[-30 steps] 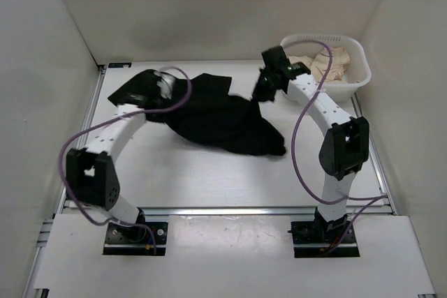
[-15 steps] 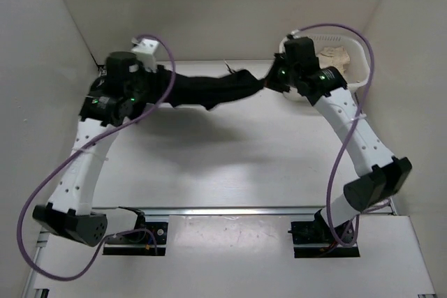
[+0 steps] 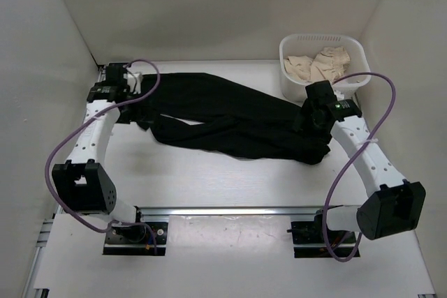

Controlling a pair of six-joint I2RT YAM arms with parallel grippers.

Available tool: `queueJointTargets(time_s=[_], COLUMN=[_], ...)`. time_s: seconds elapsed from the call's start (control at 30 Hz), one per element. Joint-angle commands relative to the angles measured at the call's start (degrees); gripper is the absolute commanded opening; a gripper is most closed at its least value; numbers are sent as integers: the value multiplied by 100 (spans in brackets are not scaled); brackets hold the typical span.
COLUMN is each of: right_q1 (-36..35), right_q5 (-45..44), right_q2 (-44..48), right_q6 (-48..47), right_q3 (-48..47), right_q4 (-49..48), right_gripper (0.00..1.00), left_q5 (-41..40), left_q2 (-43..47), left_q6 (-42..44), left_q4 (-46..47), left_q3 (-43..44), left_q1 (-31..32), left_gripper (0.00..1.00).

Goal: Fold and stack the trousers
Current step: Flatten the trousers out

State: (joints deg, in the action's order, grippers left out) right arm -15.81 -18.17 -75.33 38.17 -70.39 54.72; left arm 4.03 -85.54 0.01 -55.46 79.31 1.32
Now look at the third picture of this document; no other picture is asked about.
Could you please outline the black trousers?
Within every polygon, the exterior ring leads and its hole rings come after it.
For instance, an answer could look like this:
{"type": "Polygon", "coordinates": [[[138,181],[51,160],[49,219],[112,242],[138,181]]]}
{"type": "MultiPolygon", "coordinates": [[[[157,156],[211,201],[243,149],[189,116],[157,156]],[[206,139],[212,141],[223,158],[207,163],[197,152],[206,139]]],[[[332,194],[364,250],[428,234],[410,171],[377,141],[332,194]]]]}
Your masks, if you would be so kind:
{"type": "Polygon", "coordinates": [[[308,165],[330,151],[330,138],[294,129],[298,105],[207,73],[164,73],[133,108],[139,127],[174,147],[308,165]]]}

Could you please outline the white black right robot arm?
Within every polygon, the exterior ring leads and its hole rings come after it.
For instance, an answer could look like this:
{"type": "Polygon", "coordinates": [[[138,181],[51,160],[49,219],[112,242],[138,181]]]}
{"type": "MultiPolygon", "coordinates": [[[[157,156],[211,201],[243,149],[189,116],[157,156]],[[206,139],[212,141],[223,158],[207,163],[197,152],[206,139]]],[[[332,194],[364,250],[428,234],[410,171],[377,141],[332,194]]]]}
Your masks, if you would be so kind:
{"type": "Polygon", "coordinates": [[[360,206],[333,207],[326,201],[321,220],[314,224],[316,238],[329,242],[339,231],[347,231],[375,240],[416,229],[426,196],[422,184],[408,181],[388,160],[351,99],[338,100],[328,81],[315,82],[305,90],[298,128],[336,140],[367,194],[360,206]]]}

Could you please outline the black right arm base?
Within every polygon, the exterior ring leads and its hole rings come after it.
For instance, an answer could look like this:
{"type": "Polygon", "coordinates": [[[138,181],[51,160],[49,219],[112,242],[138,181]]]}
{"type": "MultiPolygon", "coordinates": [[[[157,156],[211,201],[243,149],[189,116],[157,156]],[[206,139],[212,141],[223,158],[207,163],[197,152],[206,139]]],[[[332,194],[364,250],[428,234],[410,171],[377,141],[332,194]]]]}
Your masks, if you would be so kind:
{"type": "MultiPolygon", "coordinates": [[[[317,214],[312,221],[292,221],[287,230],[293,241],[295,259],[332,258],[325,245],[322,231],[322,215],[317,214]]],[[[353,251],[357,237],[353,232],[328,230],[328,241],[338,258],[347,258],[353,251]]]]}

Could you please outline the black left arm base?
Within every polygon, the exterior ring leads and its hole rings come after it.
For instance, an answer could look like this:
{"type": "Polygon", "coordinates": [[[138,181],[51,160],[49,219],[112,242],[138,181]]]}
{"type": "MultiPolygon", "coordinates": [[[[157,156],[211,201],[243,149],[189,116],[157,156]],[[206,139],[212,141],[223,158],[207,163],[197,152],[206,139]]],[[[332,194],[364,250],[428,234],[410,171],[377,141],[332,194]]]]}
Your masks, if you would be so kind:
{"type": "Polygon", "coordinates": [[[168,217],[146,217],[156,238],[154,248],[153,236],[146,226],[123,226],[114,224],[106,233],[103,245],[104,255],[118,256],[164,256],[168,240],[168,217]]]}

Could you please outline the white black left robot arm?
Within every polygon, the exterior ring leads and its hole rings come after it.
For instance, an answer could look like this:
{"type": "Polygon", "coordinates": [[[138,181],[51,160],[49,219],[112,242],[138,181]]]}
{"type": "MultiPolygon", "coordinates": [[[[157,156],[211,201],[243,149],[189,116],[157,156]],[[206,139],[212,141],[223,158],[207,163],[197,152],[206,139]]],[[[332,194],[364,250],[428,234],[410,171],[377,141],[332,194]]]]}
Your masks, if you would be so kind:
{"type": "Polygon", "coordinates": [[[119,64],[106,66],[103,80],[89,90],[85,118],[72,152],[46,177],[54,182],[51,192],[65,212],[77,220],[91,215],[121,223],[122,234],[131,242],[144,239],[147,226],[136,206],[118,198],[103,165],[112,129],[121,113],[126,113],[124,106],[116,104],[136,98],[141,82],[140,73],[133,74],[119,64]]]}

